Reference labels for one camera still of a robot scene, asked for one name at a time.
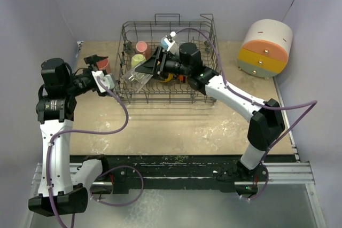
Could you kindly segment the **tall pink tumbler cup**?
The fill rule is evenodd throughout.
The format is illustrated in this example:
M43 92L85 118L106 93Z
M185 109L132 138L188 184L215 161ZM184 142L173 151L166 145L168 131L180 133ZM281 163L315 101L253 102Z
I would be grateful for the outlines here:
M99 61L97 62L97 68L106 72L107 74L111 73L110 62L108 57L99 56Z

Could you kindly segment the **light green faceted mug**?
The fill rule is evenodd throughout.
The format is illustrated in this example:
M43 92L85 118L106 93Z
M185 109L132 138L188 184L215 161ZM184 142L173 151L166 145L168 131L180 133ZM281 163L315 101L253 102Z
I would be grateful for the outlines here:
M131 59L131 67L135 68L141 62L145 62L146 57L143 54L135 54Z

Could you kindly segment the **yellow mug black handle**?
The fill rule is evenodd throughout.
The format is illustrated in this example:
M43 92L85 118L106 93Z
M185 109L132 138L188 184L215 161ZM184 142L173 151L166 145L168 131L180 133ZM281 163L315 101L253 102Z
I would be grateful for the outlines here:
M166 78L161 78L159 79L158 81L161 82L161 83L166 83L166 82L169 82L173 79L173 75L172 74L168 74L168 76Z

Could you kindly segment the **clear glass cup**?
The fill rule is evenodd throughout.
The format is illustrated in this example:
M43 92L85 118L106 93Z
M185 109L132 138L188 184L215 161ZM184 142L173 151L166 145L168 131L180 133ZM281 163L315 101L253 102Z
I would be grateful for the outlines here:
M152 74L141 73L137 71L137 68L142 67L143 62L139 62L132 69L127 71L123 75L124 81L130 86L135 88L141 88L147 84L147 82L152 78Z

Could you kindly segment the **orange mug black handle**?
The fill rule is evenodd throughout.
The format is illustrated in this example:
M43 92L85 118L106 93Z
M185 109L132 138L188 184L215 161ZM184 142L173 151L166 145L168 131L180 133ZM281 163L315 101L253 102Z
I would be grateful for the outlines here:
M180 82L180 83L188 83L188 77L187 76L185 76L185 75L179 75L178 77L177 77L177 80Z

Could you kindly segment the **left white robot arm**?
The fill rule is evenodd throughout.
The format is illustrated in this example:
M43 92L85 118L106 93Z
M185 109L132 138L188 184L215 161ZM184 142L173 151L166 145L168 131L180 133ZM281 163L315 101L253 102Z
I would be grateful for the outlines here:
M62 58L52 58L41 64L43 85L38 91L37 120L43 141L43 162L38 195L29 199L30 211L50 217L85 212L92 182L104 181L110 175L108 160L99 155L86 157L75 176L70 171L70 130L73 128L76 97L88 91L104 96L96 82L113 88L109 74L98 68L106 57L92 55L84 59L86 68L73 73Z

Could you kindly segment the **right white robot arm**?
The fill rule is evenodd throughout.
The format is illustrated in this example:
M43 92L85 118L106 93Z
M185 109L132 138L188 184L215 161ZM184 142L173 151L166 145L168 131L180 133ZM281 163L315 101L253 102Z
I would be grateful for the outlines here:
M228 83L221 74L204 65L201 51L193 43L181 44L175 53L159 46L147 61L135 67L135 71L152 75L160 81L169 74L185 76L192 89L219 100L249 123L249 145L237 169L242 180L251 180L257 174L256 167L270 144L285 129L279 103L275 99L264 101Z

